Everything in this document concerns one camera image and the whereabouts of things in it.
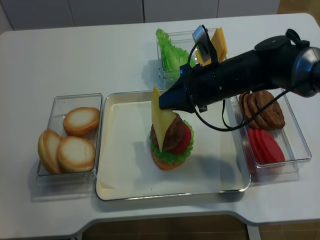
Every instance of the yellow cheese slice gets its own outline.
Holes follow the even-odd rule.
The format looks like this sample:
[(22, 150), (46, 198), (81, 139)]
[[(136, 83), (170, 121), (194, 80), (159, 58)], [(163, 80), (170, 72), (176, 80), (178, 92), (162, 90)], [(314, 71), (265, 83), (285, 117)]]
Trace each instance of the yellow cheese slice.
[(151, 97), (151, 115), (156, 139), (158, 140), (159, 150), (162, 151), (166, 132), (172, 122), (177, 117), (171, 109), (160, 109), (159, 97), (161, 96), (158, 88), (155, 86)]
[[(222, 30), (222, 28), (217, 28), (214, 32), (214, 35), (211, 39), (211, 43), (213, 44), (215, 50), (216, 50), (216, 54), (218, 56), (218, 61), (219, 63), (222, 62), (226, 55), (227, 55), (227, 45), (226, 45), (226, 40), (225, 40), (225, 35), (224, 35), (224, 31)], [(209, 59), (208, 61), (204, 62), (200, 56), (200, 53), (198, 50), (195, 51), (195, 55), (196, 58), (198, 60), (198, 63), (200, 63), (202, 66), (206, 66), (208, 64), (211, 63), (211, 59)]]

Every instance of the white wall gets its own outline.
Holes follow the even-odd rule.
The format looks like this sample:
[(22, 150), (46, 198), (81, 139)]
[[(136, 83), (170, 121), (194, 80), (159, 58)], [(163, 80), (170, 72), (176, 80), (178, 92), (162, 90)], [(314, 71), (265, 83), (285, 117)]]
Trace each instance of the white wall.
[(0, 4), (0, 35), (6, 31), (11, 31), (11, 25), (7, 19), (4, 9)]

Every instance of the patty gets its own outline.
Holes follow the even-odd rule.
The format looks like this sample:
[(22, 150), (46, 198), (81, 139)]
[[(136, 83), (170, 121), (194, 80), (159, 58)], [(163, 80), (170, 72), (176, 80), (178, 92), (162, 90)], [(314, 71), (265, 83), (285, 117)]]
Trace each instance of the patty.
[[(274, 96), (266, 90), (257, 92), (255, 97), (256, 105), (259, 109), (263, 108), (273, 99)], [(285, 117), (277, 101), (267, 107), (260, 114), (272, 129), (282, 129), (286, 124)]]
[[(239, 96), (239, 106), (240, 106), (240, 111), (242, 113), (242, 116), (244, 116), (244, 121), (249, 120), (252, 117), (252, 114), (248, 108), (248, 99), (249, 99), (249, 93), (242, 93)], [(256, 123), (255, 120), (252, 120), (251, 122), (248, 123), (248, 126), (251, 129), (260, 129), (258, 124)]]
[[(185, 126), (179, 114), (175, 114), (176, 118), (173, 120), (168, 130), (165, 133), (164, 141), (163, 141), (163, 150), (168, 151), (170, 149), (174, 149), (184, 138), (185, 136)], [(151, 141), (156, 145), (158, 145), (158, 140), (155, 132), (154, 125), (151, 126), (150, 131)]]
[[(254, 92), (254, 93), (251, 93), (248, 98), (248, 107), (252, 115), (258, 112), (259, 110), (257, 107), (256, 96), (257, 96), (257, 93)], [(273, 129), (268, 125), (268, 123), (263, 119), (263, 117), (260, 114), (255, 117), (255, 122), (258, 124), (258, 126), (261, 129), (264, 129), (266, 131)]]

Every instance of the green lettuce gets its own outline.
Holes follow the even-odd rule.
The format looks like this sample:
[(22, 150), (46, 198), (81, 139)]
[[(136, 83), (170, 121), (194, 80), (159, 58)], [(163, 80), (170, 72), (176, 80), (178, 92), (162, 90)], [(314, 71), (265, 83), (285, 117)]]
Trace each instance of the green lettuce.
[[(155, 32), (158, 38), (158, 44), (161, 49), (163, 68), (165, 71), (180, 70), (180, 66), (188, 62), (189, 53), (180, 47), (175, 47), (171, 43), (171, 39), (167, 33), (158, 28)], [(191, 58), (190, 66), (194, 67), (196, 61)]]
[(184, 152), (178, 154), (172, 154), (165, 150), (162, 150), (162, 152), (160, 152), (159, 147), (151, 141), (151, 149), (153, 150), (154, 155), (157, 156), (160, 160), (167, 162), (169, 165), (184, 162), (187, 157), (190, 156), (191, 151), (194, 148), (194, 131), (186, 120), (184, 120), (183, 122), (189, 127), (191, 131), (191, 140), (189, 146)]

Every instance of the red tomato slice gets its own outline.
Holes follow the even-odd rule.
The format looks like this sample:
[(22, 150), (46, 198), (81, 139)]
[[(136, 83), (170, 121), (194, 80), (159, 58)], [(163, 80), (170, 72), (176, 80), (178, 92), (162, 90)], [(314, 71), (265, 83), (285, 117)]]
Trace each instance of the red tomato slice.
[(265, 130), (257, 134), (258, 141), (267, 156), (268, 163), (279, 163), (285, 161), (284, 153), (279, 147), (274, 137)]
[(183, 153), (189, 146), (189, 143), (191, 141), (191, 131), (189, 127), (184, 124), (184, 138), (179, 142), (179, 144), (170, 150), (168, 150), (168, 153), (171, 154), (180, 154)]
[(256, 136), (256, 131), (259, 131), (258, 129), (249, 129), (248, 131), (248, 137), (249, 137), (249, 142), (253, 151), (253, 154), (256, 158), (256, 160), (259, 162), (259, 164), (266, 164), (266, 155), (261, 149), (261, 146), (257, 140)]

